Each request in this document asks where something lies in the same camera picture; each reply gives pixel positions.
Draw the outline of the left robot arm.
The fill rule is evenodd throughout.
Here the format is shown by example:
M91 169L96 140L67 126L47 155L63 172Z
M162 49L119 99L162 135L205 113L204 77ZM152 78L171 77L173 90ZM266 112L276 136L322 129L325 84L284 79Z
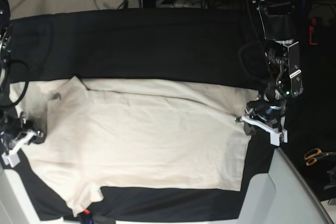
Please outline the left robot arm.
M241 46L238 59L245 74L266 88L257 100L247 103L244 115L236 122L244 124L246 135L258 129L268 132L271 145L279 146L288 141L287 102L303 93L300 46L293 19L296 0L246 0L246 9L256 41ZM254 74L247 66L244 53L254 46L261 49L268 77Z

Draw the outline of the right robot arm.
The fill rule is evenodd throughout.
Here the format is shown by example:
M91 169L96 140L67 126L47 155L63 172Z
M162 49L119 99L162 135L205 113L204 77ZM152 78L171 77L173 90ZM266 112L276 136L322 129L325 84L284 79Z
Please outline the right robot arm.
M10 23L10 6L8 0L1 0L1 95L5 92L11 67L22 65L27 74L29 67L22 60L11 58L13 26ZM10 115L7 111L15 108L24 98L29 81L25 80L24 88L16 101L1 105L1 158L6 166L15 167L20 163L19 150L31 143L41 144L46 134L32 120L28 120L22 111L19 116Z

